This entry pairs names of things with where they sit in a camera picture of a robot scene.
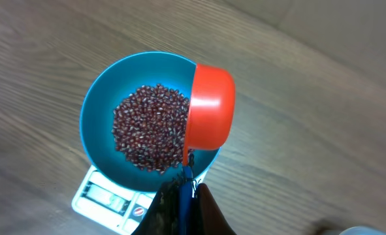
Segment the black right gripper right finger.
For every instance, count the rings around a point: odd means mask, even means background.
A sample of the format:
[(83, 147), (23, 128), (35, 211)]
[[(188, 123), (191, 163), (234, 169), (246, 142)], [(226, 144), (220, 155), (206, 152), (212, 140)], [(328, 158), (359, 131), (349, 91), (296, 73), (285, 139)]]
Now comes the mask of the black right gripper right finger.
[(194, 234), (236, 235), (205, 183), (198, 185), (194, 199)]

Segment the red measuring scoop blue handle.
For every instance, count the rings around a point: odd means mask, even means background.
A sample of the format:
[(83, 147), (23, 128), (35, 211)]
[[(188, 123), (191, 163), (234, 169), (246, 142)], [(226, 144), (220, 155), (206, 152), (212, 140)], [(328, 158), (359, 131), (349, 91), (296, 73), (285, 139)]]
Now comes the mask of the red measuring scoop blue handle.
[(189, 149), (215, 150), (226, 142), (231, 129), (235, 106), (233, 77), (224, 69), (197, 64), (191, 88), (191, 98), (183, 151), (183, 171), (186, 182), (179, 190), (178, 230), (190, 234), (193, 200), (193, 173)]

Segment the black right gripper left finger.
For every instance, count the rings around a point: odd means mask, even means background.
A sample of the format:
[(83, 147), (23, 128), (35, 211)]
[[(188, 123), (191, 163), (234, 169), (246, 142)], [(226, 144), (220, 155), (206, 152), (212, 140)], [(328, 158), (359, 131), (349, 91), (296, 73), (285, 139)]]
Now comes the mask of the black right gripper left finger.
[(132, 235), (179, 235), (179, 184), (165, 182)]

